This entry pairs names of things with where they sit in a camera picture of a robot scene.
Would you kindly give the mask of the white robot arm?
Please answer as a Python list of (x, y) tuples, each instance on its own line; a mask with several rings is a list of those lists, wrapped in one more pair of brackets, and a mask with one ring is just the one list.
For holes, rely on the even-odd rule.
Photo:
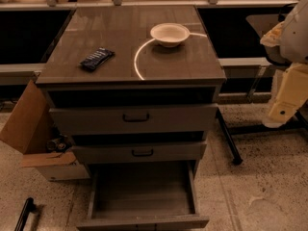
[(278, 46), (280, 56), (290, 64), (263, 119), (266, 127), (278, 128), (308, 100), (308, 0), (299, 0), (260, 42), (269, 47)]

